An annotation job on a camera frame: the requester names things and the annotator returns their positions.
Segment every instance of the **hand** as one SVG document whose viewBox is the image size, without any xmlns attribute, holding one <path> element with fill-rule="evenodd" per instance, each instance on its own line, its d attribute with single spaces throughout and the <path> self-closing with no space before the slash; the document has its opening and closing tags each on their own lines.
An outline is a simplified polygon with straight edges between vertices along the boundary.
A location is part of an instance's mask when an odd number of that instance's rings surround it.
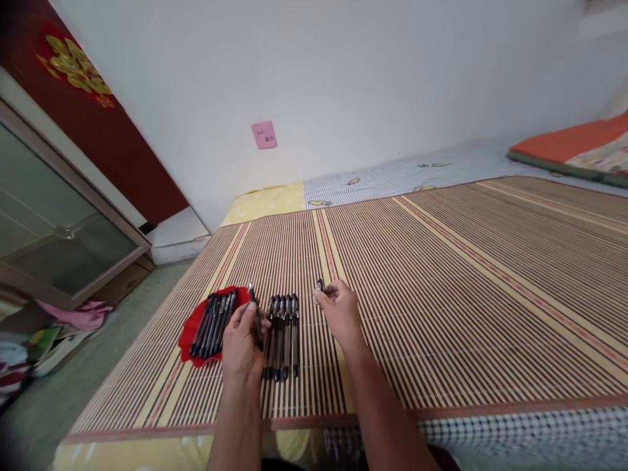
<svg viewBox="0 0 628 471">
<path fill-rule="evenodd" d="M 342 280 L 334 281 L 323 291 L 314 290 L 323 308 L 327 325 L 343 350 L 365 344 L 360 328 L 358 295 Z"/>
<path fill-rule="evenodd" d="M 261 385 L 264 354 L 257 346 L 255 322 L 259 316 L 262 341 L 271 326 L 266 313 L 255 303 L 240 306 L 231 316 L 222 336 L 222 382 L 225 387 Z"/>
</svg>

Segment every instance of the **bamboo mat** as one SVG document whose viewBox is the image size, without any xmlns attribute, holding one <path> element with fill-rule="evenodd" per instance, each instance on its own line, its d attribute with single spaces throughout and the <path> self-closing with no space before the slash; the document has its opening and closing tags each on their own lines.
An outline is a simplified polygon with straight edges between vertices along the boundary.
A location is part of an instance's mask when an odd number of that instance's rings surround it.
<svg viewBox="0 0 628 471">
<path fill-rule="evenodd" d="M 263 382 L 275 430 L 355 423 L 315 280 L 358 293 L 364 334 L 418 419 L 628 405 L 628 205 L 508 177 L 221 228 L 75 423 L 66 442 L 211 432 L 220 363 L 179 360 L 187 316 L 253 281 L 296 292 L 302 374 Z"/>
</svg>

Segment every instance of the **red door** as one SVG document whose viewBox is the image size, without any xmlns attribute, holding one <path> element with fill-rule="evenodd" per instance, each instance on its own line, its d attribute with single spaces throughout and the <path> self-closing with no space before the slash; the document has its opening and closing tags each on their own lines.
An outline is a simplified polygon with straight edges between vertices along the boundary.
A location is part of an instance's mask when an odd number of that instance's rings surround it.
<svg viewBox="0 0 628 471">
<path fill-rule="evenodd" d="M 3 1 L 0 18 L 0 65 L 131 204 L 154 225 L 187 207 L 50 4 Z"/>
</svg>

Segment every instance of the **gray floor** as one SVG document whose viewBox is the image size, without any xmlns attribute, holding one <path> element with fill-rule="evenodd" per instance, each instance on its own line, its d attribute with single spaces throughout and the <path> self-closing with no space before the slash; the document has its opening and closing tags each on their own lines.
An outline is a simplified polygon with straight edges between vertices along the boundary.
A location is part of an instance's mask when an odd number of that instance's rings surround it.
<svg viewBox="0 0 628 471">
<path fill-rule="evenodd" d="M 192 261 L 160 266 L 58 372 L 36 380 L 0 417 L 0 456 L 8 469 L 46 470 L 59 442 L 142 327 L 148 323 Z"/>
</svg>

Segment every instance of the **yellow bedsheet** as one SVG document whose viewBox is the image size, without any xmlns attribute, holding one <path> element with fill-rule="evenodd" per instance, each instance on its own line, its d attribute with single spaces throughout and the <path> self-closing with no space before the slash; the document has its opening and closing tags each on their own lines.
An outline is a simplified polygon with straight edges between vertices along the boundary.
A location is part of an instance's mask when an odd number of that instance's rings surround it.
<svg viewBox="0 0 628 471">
<path fill-rule="evenodd" d="M 269 186 L 238 196 L 222 221 L 223 226 L 263 216 L 293 213 L 305 209 L 303 182 Z"/>
<path fill-rule="evenodd" d="M 303 182 L 271 186 L 238 196 L 222 226 L 303 209 Z M 56 471 L 204 470 L 212 442 L 212 435 L 81 444 L 62 442 L 57 448 L 53 468 Z M 265 457 L 279 457 L 311 468 L 322 445 L 319 430 L 283 430 L 264 435 L 262 452 Z"/>
</svg>

